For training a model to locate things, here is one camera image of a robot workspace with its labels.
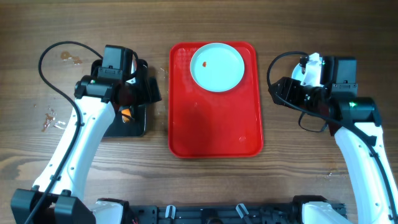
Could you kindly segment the light blue plate back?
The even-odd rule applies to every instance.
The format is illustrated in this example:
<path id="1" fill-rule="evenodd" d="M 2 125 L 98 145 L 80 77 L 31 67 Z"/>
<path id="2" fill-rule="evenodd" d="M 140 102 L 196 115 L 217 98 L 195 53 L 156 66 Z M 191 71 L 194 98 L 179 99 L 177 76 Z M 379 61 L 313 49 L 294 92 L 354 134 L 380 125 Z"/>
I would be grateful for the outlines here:
<path id="1" fill-rule="evenodd" d="M 293 69 L 291 78 L 298 80 L 302 86 L 305 86 L 307 84 L 305 81 L 306 76 L 306 68 L 303 68 L 300 64 L 297 64 Z"/>

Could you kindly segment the orange green sponge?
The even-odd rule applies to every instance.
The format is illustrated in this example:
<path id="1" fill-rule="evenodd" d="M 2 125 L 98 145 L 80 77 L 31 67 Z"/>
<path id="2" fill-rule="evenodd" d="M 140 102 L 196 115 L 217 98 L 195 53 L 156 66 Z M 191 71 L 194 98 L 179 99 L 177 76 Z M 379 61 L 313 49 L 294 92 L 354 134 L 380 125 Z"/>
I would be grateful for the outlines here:
<path id="1" fill-rule="evenodd" d="M 123 123 L 130 123 L 135 120 L 133 118 L 132 109 L 130 107 L 122 107 L 120 112 Z"/>

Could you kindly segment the light blue plate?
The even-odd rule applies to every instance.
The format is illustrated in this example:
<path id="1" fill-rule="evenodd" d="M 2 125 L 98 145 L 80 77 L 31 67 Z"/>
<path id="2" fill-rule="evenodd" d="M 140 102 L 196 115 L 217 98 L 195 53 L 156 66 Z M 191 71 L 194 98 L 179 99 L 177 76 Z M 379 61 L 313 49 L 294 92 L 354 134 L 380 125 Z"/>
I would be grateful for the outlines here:
<path id="1" fill-rule="evenodd" d="M 303 68 L 300 64 L 297 64 L 293 69 L 291 78 L 298 80 L 302 86 L 305 86 L 307 84 L 305 81 L 306 76 L 306 68 Z"/>
<path id="2" fill-rule="evenodd" d="M 211 92 L 233 89 L 243 79 L 244 72 L 241 54 L 224 43 L 210 43 L 200 47 L 190 61 L 190 73 L 195 83 Z"/>

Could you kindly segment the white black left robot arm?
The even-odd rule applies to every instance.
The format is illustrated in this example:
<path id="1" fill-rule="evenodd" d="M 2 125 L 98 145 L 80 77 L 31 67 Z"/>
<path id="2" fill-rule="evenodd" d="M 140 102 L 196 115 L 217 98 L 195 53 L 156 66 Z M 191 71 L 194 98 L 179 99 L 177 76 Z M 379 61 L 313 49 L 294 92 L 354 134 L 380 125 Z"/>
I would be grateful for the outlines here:
<path id="1" fill-rule="evenodd" d="M 75 85 L 72 114 L 48 165 L 29 190 L 17 189 L 17 223 L 137 223 L 126 200 L 83 203 L 88 171 L 103 138 L 141 137 L 147 107 L 160 101 L 157 80 L 135 51 L 107 45 Z"/>

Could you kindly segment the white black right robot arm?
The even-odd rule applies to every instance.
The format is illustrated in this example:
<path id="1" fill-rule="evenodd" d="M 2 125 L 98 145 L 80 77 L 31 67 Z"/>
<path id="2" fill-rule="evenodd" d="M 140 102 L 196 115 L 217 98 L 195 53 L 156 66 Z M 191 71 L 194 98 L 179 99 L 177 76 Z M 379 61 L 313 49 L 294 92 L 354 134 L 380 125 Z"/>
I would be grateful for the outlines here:
<path id="1" fill-rule="evenodd" d="M 374 100 L 358 97 L 353 57 L 299 52 L 291 77 L 268 82 L 275 104 L 324 120 L 348 168 L 358 220 L 397 223 L 397 185 L 383 143 Z"/>

